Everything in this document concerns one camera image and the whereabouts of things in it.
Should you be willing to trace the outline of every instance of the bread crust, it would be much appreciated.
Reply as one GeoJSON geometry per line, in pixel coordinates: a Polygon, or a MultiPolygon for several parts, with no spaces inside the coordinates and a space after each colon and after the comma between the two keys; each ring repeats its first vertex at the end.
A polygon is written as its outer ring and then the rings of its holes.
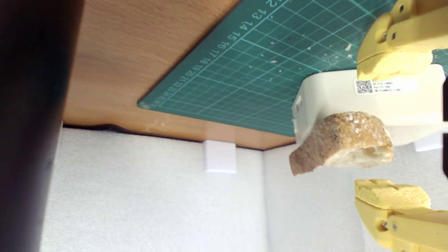
{"type": "Polygon", "coordinates": [[[360,148],[372,147],[381,147],[385,155],[374,156],[374,161],[368,165],[362,164],[363,167],[392,161],[393,145],[383,122],[364,112],[338,113],[324,118],[314,127],[305,142],[289,155],[289,163],[293,174],[297,175],[323,166],[342,150],[359,151],[360,148]]]}

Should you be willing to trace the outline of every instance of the bread slice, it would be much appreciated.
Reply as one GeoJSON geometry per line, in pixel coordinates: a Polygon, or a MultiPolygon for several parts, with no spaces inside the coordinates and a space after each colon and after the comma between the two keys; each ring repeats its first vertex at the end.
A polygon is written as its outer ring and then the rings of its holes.
{"type": "Polygon", "coordinates": [[[319,166],[372,167],[389,163],[393,146],[383,122],[364,112],[330,115],[289,156],[294,175],[319,166]]]}

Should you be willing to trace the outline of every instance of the label sticker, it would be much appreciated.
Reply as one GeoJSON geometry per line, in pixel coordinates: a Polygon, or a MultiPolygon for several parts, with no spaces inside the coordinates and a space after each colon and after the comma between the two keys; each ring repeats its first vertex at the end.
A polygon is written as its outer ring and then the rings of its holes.
{"type": "Polygon", "coordinates": [[[360,81],[354,79],[357,95],[376,95],[390,93],[410,93],[418,91],[418,83],[410,79],[390,79],[382,81],[360,81]]]}

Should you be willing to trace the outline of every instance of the yellow foam pad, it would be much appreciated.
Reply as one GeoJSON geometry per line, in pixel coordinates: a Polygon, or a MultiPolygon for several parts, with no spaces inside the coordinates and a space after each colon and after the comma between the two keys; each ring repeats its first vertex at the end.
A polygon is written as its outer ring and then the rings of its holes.
{"type": "Polygon", "coordinates": [[[355,196],[381,209],[413,209],[431,206],[428,194],[421,187],[396,185],[384,179],[356,180],[355,196]]]}

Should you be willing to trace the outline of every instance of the white bracket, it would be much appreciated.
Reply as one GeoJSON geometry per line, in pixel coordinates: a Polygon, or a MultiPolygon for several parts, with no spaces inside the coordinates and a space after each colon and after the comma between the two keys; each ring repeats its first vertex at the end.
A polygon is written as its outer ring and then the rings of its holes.
{"type": "Polygon", "coordinates": [[[234,143],[205,140],[203,144],[207,172],[237,172],[237,147],[234,143]]]}

